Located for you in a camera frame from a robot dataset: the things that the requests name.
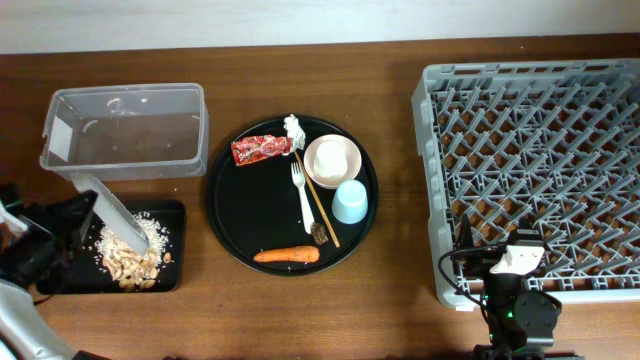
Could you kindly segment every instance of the small black tray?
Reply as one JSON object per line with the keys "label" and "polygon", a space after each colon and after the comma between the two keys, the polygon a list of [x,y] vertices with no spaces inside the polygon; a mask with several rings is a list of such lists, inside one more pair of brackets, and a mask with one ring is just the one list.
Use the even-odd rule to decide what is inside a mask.
{"label": "small black tray", "polygon": [[[171,253],[172,262],[162,263],[156,283],[151,288],[140,292],[175,290],[180,282],[184,253],[186,225],[184,205],[178,200],[136,201],[124,205],[132,214],[148,212],[150,218],[158,221],[169,231],[165,251]],[[118,282],[112,280],[109,271],[103,271],[102,260],[96,258],[99,254],[95,242],[100,239],[102,227],[104,223],[94,215],[84,241],[84,250],[77,254],[76,260],[68,270],[63,270],[60,266],[54,267],[48,277],[38,281],[36,289],[39,293],[44,295],[55,292],[59,294],[124,293],[124,289],[120,288]]]}
{"label": "small black tray", "polygon": [[[319,246],[320,260],[315,263],[272,262],[256,263],[253,257],[262,250],[301,245],[315,245],[304,231],[298,190],[291,180],[293,155],[276,156],[246,166],[236,166],[230,145],[219,155],[208,174],[205,205],[209,224],[220,244],[246,265],[266,273],[296,276],[327,269],[346,258],[367,235],[378,207],[378,179],[373,163],[362,146],[343,129],[321,119],[296,115],[306,134],[305,149],[320,136],[339,134],[349,138],[360,149],[362,167],[356,180],[367,189],[369,210],[357,224],[345,225],[335,219],[331,202],[335,190],[327,190],[314,183],[314,188],[327,217],[340,241]],[[285,136],[285,116],[264,121],[243,131],[235,140],[246,136]],[[314,220],[324,224],[308,184],[305,185]]]}

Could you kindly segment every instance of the red snack wrapper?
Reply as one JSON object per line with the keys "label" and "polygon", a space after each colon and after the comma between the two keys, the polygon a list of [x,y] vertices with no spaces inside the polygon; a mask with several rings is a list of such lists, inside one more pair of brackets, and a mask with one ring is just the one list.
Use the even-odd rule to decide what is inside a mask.
{"label": "red snack wrapper", "polygon": [[291,152],[292,141],[286,136],[249,136],[231,143],[231,153],[237,166],[252,164]]}

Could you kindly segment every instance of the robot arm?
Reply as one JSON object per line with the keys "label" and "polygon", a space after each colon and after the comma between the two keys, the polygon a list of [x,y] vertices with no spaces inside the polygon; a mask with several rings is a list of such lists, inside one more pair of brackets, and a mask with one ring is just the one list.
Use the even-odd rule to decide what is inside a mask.
{"label": "robot arm", "polygon": [[40,317],[26,289],[55,264],[70,264],[86,234],[97,195],[88,191],[53,204],[24,208],[16,186],[0,188],[4,219],[20,238],[0,253],[0,356],[2,359],[87,358],[72,350]]}
{"label": "robot arm", "polygon": [[[505,242],[475,247],[469,219],[463,216],[454,250],[440,258],[438,267],[454,289],[480,306],[489,326],[491,345],[476,346],[476,359],[545,358],[544,351],[553,345],[552,331],[562,303],[541,291],[526,290],[523,283],[526,276],[538,267],[546,248],[540,233],[526,220],[520,222]],[[447,277],[442,262],[448,257],[463,264],[466,276],[482,279],[480,301]]]}

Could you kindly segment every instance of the round black tray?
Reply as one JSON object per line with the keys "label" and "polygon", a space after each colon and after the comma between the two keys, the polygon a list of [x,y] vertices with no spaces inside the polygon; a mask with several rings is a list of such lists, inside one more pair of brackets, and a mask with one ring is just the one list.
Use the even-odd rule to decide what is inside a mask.
{"label": "round black tray", "polygon": [[[315,245],[304,231],[298,190],[291,180],[293,154],[276,156],[254,164],[236,166],[230,144],[218,156],[208,174],[205,196],[209,224],[218,240],[234,257],[246,265],[270,274],[296,276],[329,268],[347,257],[367,235],[378,207],[378,179],[369,155],[349,133],[317,118],[296,115],[306,134],[306,145],[316,138],[339,134],[353,141],[362,154],[362,168],[356,177],[367,189],[369,210],[357,224],[345,225],[335,219],[331,201],[335,190],[314,188],[333,229],[340,240],[340,248],[333,241],[319,246],[320,260],[315,263],[272,262],[256,263],[253,257],[263,250],[300,245]],[[284,116],[264,121],[242,132],[235,140],[246,136],[285,136]],[[309,186],[307,198],[316,222],[324,224]]]}

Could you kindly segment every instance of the white bowl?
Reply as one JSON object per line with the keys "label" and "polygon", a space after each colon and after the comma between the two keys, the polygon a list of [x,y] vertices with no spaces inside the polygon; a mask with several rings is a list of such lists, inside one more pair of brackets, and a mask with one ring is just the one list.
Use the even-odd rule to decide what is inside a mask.
{"label": "white bowl", "polygon": [[[340,177],[323,177],[314,170],[314,162],[316,153],[321,143],[325,141],[335,141],[344,148],[345,157],[347,158],[347,171]],[[307,174],[316,184],[325,189],[336,189],[341,183],[347,180],[353,180],[360,172],[362,166],[362,155],[356,144],[342,135],[325,135],[315,139],[304,152],[304,167]]]}

